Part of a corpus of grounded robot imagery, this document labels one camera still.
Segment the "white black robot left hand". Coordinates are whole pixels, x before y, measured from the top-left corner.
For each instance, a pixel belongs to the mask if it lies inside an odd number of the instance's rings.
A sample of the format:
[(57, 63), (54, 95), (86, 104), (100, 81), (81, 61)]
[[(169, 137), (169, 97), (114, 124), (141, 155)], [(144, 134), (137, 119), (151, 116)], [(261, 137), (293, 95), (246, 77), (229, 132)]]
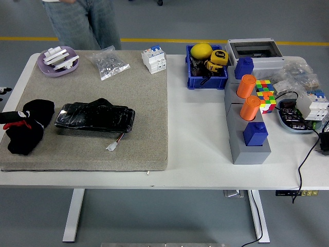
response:
[(1, 112), (1, 124), (8, 124), (12, 122), (18, 122), (25, 120), (30, 117), (29, 111), (11, 111), (11, 112)]

